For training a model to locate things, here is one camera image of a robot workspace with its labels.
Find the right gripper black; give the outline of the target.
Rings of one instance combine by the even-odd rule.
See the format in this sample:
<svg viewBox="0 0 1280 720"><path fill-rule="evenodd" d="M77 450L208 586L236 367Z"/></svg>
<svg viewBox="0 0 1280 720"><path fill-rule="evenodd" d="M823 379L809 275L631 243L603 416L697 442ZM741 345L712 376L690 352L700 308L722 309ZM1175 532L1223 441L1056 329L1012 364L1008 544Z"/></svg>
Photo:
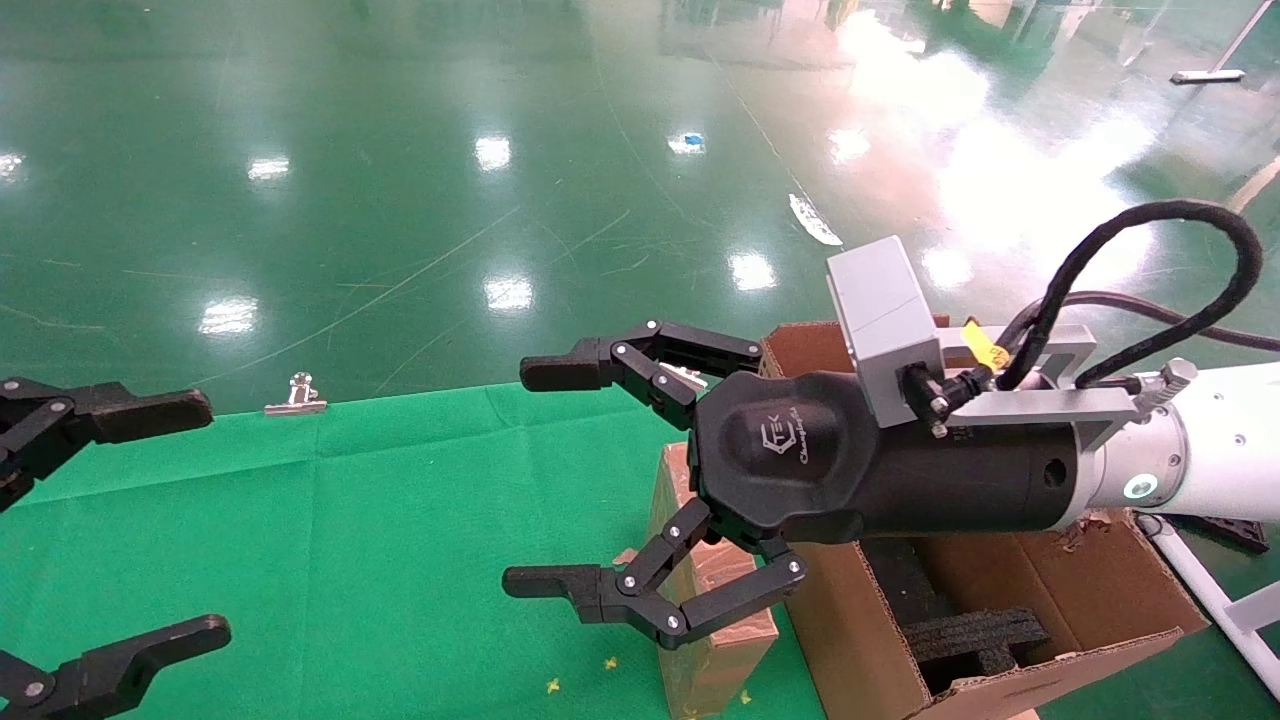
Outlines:
<svg viewBox="0 0 1280 720"><path fill-rule="evenodd" d="M748 373L762 356L758 341L644 322L582 338L567 354L524 357L527 391L618 386L675 429L692 427L700 498L621 569L513 566L503 591L567 600L582 624L627 624L677 650L791 594L806 564L786 541L1038 532L1066 516L1079 468L1069 424L960 427L943 437L920 420L882 427L852 373ZM728 378L698 401L677 378L681 366ZM660 587L709 534L748 544L763 564L682 603L667 600Z"/></svg>

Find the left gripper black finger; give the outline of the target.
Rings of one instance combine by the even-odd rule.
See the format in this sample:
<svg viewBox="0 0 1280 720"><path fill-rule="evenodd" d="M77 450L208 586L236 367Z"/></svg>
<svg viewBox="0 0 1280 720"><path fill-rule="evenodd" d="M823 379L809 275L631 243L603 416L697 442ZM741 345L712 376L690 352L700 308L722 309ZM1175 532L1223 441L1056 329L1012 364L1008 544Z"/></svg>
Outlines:
<svg viewBox="0 0 1280 720"><path fill-rule="evenodd" d="M123 445L209 427L200 389L137 396L118 382L61 388L22 377L1 387L1 510L90 445Z"/></svg>
<svg viewBox="0 0 1280 720"><path fill-rule="evenodd" d="M230 643L229 621L209 614L83 652L45 671L1 652L3 719L109 719L137 708L165 667Z"/></svg>

